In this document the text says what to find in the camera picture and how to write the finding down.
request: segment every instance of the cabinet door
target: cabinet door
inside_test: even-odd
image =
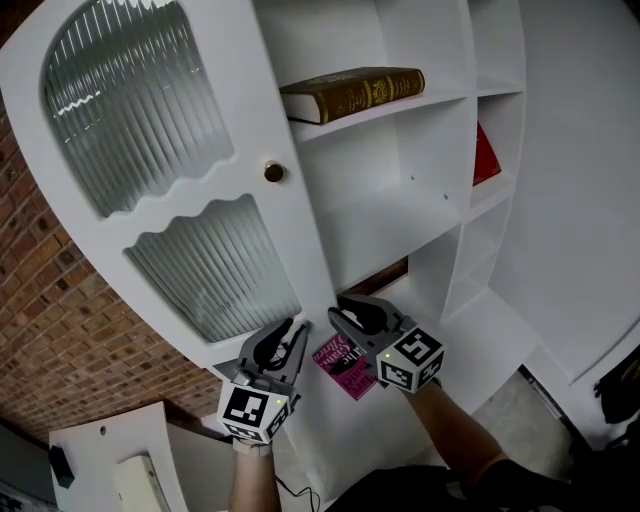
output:
[[[186,356],[209,366],[278,319],[325,321],[331,281],[249,0],[46,0],[0,70],[61,223]]]

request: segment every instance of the brass knob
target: brass knob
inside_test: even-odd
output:
[[[282,181],[285,174],[285,168],[278,162],[270,161],[264,166],[264,177],[271,183],[278,183],[279,181]]]

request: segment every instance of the old book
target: old book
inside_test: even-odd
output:
[[[289,119],[326,124],[424,91],[424,75],[414,68],[355,68],[280,89]]]
[[[491,147],[489,139],[478,123],[478,135],[476,138],[476,167],[473,173],[473,186],[500,174],[502,169],[498,158]]]

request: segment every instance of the pink magazine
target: pink magazine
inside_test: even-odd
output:
[[[339,334],[313,354],[313,360],[354,400],[362,398],[376,383],[365,369],[363,352]]]

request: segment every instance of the human arm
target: human arm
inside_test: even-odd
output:
[[[263,457],[236,452],[230,512],[280,512],[273,453]]]
[[[508,459],[493,436],[433,381],[405,396],[438,453],[468,488],[494,463]]]

